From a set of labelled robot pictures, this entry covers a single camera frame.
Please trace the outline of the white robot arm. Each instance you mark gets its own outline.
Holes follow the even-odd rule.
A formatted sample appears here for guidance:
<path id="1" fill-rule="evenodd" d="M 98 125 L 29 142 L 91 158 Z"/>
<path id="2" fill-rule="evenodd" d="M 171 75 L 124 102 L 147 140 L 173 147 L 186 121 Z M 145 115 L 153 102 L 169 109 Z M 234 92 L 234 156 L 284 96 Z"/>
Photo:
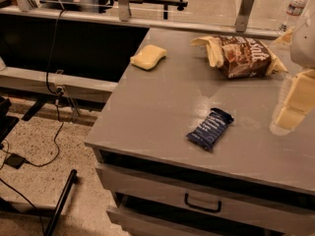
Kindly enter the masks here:
<path id="1" fill-rule="evenodd" d="M 315 108 L 315 4 L 298 19 L 290 41 L 290 59 L 303 70 L 286 77 L 280 89 L 270 130 L 278 136 L 292 132 Z"/>

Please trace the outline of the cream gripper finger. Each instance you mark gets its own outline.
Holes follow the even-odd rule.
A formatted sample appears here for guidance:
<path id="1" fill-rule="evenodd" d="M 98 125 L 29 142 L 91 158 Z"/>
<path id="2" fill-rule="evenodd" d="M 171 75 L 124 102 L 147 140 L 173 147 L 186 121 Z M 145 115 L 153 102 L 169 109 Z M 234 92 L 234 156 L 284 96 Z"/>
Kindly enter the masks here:
<path id="1" fill-rule="evenodd" d="M 274 125 L 293 131 L 315 108 L 315 70 L 305 69 L 284 81 Z"/>

